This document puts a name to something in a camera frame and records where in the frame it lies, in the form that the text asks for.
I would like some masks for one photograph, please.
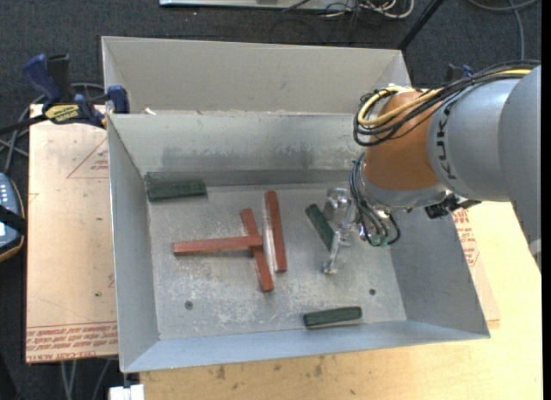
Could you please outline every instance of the power cord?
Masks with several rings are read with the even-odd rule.
[[[520,9],[526,9],[527,7],[532,5],[533,3],[537,3],[539,0],[529,0],[529,1],[525,1],[523,3],[518,3],[518,4],[513,3],[512,0],[507,0],[507,2],[509,3],[508,7],[492,7],[492,6],[484,5],[482,3],[478,3],[477,1],[474,1],[474,0],[466,0],[466,1],[471,3],[472,5],[474,5],[475,7],[478,7],[479,9],[483,9],[483,10],[486,10],[486,11],[491,11],[491,12],[494,12],[494,13],[510,13],[510,12],[512,12],[515,15],[515,18],[517,20],[518,43],[519,43],[519,45],[518,45],[518,56],[519,56],[520,59],[524,59],[524,27],[523,27],[523,22],[520,18],[520,15],[519,15],[518,11]]]

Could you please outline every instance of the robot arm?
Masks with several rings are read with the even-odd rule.
[[[450,194],[511,201],[541,269],[541,77],[539,63],[524,61],[439,89],[390,86],[364,97],[354,125],[366,147],[356,200],[385,214]]]

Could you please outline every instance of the blue clamp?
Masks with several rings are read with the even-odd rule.
[[[65,71],[68,71],[68,56]],[[83,123],[104,128],[105,115],[98,111],[92,102],[86,100],[84,95],[75,94],[73,98],[67,97],[66,80],[68,74],[56,72],[59,83],[56,83],[46,66],[46,56],[39,54],[31,58],[23,68],[23,76],[30,85],[46,97],[42,106],[42,115],[57,125],[69,123]],[[108,111],[106,113],[128,114],[130,106],[127,92],[120,86],[114,85],[108,88]]]

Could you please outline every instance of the yellow cable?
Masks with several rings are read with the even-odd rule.
[[[516,69],[516,70],[503,70],[498,71],[495,74],[515,74],[515,75],[526,75],[529,74],[531,70],[528,69]],[[408,102],[404,105],[402,105],[399,108],[394,109],[393,111],[390,111],[386,114],[383,114],[381,116],[378,116],[371,120],[365,120],[365,116],[367,112],[380,100],[385,97],[388,97],[391,95],[391,93],[398,94],[398,93],[408,93],[412,91],[417,91],[413,88],[404,88],[400,86],[389,86],[385,89],[381,89],[377,94],[372,95],[363,105],[360,109],[360,112],[358,113],[358,123],[362,126],[377,126],[381,123],[386,122],[387,120],[393,119],[400,113],[406,111],[408,108],[415,107],[417,105],[420,105],[421,103],[426,102],[429,99],[432,99],[434,96],[436,96],[440,91],[443,90],[444,87],[438,88],[438,89],[432,89],[432,90],[423,90],[424,95],[418,97],[417,99],[412,100],[411,102]]]
[[[392,111],[390,111],[386,114],[380,115],[380,116],[376,117],[375,119],[365,120],[364,119],[365,114],[371,108],[373,103],[379,101],[380,98],[382,98],[382,97],[380,97],[380,98],[374,99],[374,97],[377,96],[377,95],[374,95],[373,97],[371,97],[363,105],[362,109],[360,110],[360,113],[358,114],[358,123],[362,126],[376,126],[376,125],[379,125],[381,123],[386,122],[389,119],[392,119],[392,118],[396,117],[398,114],[402,113],[403,111],[406,111],[408,108],[414,107],[416,105],[420,105],[421,103],[424,103],[424,102],[428,101],[429,99],[432,99],[441,90],[442,90],[442,88],[433,89],[431,91],[425,91],[423,96],[420,96],[417,99],[414,99],[414,100],[412,100],[408,103],[405,103],[404,105],[402,105],[399,108],[393,109]],[[399,92],[412,92],[412,91],[416,91],[416,90],[415,89],[403,89]]]

